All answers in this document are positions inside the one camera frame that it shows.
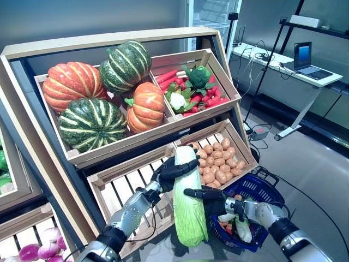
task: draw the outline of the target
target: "pumpkin stem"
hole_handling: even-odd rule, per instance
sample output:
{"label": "pumpkin stem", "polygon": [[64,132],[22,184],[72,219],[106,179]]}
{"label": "pumpkin stem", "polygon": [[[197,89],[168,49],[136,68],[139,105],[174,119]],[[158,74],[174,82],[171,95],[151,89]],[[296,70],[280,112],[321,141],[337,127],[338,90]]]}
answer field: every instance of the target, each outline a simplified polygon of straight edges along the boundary
{"label": "pumpkin stem", "polygon": [[133,98],[125,98],[125,103],[128,104],[129,106],[133,106],[133,103],[135,102],[135,99]]}

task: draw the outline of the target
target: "refrigerator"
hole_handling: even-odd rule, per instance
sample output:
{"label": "refrigerator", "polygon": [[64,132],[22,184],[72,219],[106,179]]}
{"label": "refrigerator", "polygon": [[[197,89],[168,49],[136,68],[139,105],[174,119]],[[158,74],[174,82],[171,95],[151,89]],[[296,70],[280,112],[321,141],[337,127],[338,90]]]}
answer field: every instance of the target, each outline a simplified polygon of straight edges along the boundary
{"label": "refrigerator", "polygon": [[[222,37],[224,48],[228,40],[230,20],[229,13],[239,13],[242,0],[187,0],[187,25],[207,26],[217,29]],[[230,39],[228,41],[227,57],[230,57],[237,21],[233,22]],[[188,39],[187,50],[195,50],[196,39]]]}

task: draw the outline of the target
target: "purple onion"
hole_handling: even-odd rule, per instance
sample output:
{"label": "purple onion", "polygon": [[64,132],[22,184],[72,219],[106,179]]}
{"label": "purple onion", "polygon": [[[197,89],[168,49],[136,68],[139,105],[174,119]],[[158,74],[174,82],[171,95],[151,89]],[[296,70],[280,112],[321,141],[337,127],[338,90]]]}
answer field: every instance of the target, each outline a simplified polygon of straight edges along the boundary
{"label": "purple onion", "polygon": [[12,256],[12,257],[6,258],[4,262],[21,262],[21,260],[18,257]]}
{"label": "purple onion", "polygon": [[67,246],[64,243],[63,236],[59,236],[57,239],[57,245],[60,249],[66,250]]}
{"label": "purple onion", "polygon": [[42,235],[41,241],[43,243],[51,242],[56,243],[57,239],[61,235],[58,228],[47,228]]}
{"label": "purple onion", "polygon": [[40,246],[38,244],[30,244],[25,247],[22,247],[18,254],[18,258],[22,262],[35,261],[38,259],[39,248]]}
{"label": "purple onion", "polygon": [[52,258],[49,258],[47,262],[63,262],[63,257],[61,255],[55,255]]}
{"label": "purple onion", "polygon": [[54,257],[59,251],[57,244],[55,243],[45,243],[38,251],[38,257],[41,259],[48,259]]}

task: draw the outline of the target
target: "orange pumpkin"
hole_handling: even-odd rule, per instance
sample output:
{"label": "orange pumpkin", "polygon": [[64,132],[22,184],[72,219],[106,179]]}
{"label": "orange pumpkin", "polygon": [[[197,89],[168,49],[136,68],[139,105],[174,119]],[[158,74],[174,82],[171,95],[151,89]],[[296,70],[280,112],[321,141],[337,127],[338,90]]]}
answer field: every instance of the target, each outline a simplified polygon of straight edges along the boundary
{"label": "orange pumpkin", "polygon": [[62,112],[73,100],[80,98],[108,99],[99,71],[90,64],[68,62],[49,69],[43,83],[44,97],[55,112]]}
{"label": "orange pumpkin", "polygon": [[125,99],[127,123],[135,133],[148,131],[161,125],[164,117],[164,95],[161,89],[150,82],[137,86],[132,99]]}

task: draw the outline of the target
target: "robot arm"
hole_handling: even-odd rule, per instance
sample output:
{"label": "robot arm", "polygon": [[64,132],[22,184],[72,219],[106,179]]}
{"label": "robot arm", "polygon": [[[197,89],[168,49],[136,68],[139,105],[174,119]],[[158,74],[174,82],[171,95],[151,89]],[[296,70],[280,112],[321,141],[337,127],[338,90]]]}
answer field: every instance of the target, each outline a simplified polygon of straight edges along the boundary
{"label": "robot arm", "polygon": [[175,165],[175,158],[164,162],[153,174],[145,188],[137,188],[125,205],[108,222],[95,241],[89,243],[76,262],[117,262],[119,252],[132,232],[138,228],[142,216],[160,201],[160,193],[173,189],[175,178],[196,168],[197,159]]}
{"label": "robot arm", "polygon": [[283,254],[293,262],[331,262],[332,260],[302,230],[299,230],[278,206],[229,198],[223,191],[209,187],[185,189],[184,194],[203,199],[207,215],[234,214],[269,231]]}

